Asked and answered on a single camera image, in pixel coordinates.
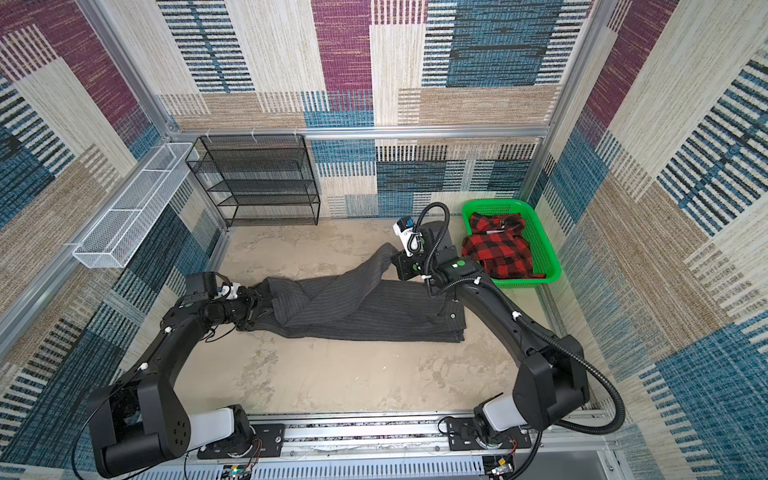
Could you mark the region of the dark grey striped shirt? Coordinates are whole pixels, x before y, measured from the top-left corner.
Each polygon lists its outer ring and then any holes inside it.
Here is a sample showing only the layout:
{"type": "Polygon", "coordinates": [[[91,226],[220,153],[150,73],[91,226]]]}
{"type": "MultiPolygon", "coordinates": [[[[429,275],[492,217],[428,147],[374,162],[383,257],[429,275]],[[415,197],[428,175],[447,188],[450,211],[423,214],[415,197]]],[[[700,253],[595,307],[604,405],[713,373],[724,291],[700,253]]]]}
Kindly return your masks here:
{"type": "Polygon", "coordinates": [[[463,342],[463,306],[443,296],[429,296],[416,282],[382,278],[396,253],[386,243],[340,275],[268,277],[245,291],[255,303],[237,329],[264,330],[289,339],[463,342]]]}

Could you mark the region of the green plastic basket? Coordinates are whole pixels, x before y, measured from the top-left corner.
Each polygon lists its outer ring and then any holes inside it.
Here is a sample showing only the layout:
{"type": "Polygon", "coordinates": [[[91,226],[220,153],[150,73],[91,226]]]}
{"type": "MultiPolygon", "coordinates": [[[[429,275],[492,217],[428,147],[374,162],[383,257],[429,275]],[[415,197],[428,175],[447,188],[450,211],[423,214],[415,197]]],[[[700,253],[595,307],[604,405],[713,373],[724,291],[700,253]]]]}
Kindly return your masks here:
{"type": "Polygon", "coordinates": [[[538,279],[497,280],[493,282],[502,289],[535,288],[551,284],[560,279],[562,268],[554,248],[533,208],[527,203],[513,199],[475,199],[465,203],[461,214],[467,236],[470,234],[469,217],[477,212],[486,216],[520,214],[526,222],[523,237],[530,243],[534,260],[534,271],[543,274],[538,279]]]}

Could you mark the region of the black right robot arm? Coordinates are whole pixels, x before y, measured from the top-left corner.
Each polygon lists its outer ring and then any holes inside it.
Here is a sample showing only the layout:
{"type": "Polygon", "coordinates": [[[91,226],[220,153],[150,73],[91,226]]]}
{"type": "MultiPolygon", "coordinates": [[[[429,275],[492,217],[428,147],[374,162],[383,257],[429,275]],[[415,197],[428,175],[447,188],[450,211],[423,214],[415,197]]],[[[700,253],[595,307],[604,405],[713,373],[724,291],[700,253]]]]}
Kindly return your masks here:
{"type": "Polygon", "coordinates": [[[494,448],[518,427],[543,431],[553,425],[599,434],[594,426],[566,417],[589,400],[582,347],[572,336],[560,338],[541,327],[497,287],[475,261],[459,257],[443,222],[419,227],[410,217],[393,225],[403,250],[392,257],[398,277],[420,275],[434,295],[469,308],[497,337],[518,367],[513,389],[474,409],[477,442],[494,448]]]}

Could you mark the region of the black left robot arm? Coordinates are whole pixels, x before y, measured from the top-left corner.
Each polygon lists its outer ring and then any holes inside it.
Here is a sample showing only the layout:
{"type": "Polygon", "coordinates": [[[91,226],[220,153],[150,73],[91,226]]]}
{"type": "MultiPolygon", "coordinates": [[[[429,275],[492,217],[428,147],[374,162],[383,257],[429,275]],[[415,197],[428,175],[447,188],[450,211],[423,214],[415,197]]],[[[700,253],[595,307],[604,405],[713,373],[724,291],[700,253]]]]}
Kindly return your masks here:
{"type": "Polygon", "coordinates": [[[138,473],[196,449],[226,456],[254,450],[256,433],[242,406],[190,415],[174,386],[199,343],[221,325],[254,325],[264,303],[257,290],[216,272],[187,277],[184,295],[163,315],[159,333],[136,363],[88,399],[84,428],[101,477],[138,473]]]}

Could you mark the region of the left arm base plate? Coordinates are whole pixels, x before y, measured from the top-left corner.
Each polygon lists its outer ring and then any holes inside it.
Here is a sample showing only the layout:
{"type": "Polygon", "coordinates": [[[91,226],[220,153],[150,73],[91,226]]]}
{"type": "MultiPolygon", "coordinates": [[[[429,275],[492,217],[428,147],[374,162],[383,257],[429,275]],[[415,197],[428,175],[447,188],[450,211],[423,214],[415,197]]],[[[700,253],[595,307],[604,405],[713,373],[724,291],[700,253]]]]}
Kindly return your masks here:
{"type": "Polygon", "coordinates": [[[251,424],[244,438],[220,440],[205,445],[197,452],[201,460],[277,458],[282,453],[284,424],[251,424]]]}

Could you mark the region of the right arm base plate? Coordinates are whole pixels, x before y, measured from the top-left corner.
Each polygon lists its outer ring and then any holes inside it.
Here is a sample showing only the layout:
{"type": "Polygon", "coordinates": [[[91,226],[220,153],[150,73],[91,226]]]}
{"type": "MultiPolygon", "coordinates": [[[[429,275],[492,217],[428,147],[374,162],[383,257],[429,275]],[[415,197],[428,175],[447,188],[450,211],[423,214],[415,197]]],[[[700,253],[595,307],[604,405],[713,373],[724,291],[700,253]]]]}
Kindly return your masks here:
{"type": "Polygon", "coordinates": [[[451,451],[528,449],[532,440],[519,427],[493,430],[477,418],[445,416],[438,421],[438,432],[446,436],[451,451]]]}

